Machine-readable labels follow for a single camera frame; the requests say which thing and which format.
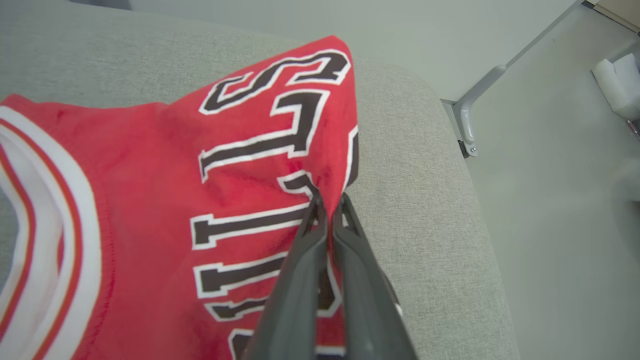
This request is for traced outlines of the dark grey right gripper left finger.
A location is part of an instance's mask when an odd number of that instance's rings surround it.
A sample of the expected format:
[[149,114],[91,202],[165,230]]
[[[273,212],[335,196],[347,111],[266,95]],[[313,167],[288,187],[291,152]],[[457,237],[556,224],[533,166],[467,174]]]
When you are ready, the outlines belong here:
[[315,360],[319,276],[327,264],[329,221],[311,199],[243,355],[244,360]]

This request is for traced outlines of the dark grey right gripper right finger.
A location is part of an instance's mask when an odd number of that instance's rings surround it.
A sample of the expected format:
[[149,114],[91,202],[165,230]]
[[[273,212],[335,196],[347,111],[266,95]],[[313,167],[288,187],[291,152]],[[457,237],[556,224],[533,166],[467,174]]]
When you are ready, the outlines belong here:
[[342,277],[346,360],[416,360],[393,287],[347,194],[333,214],[333,243]]

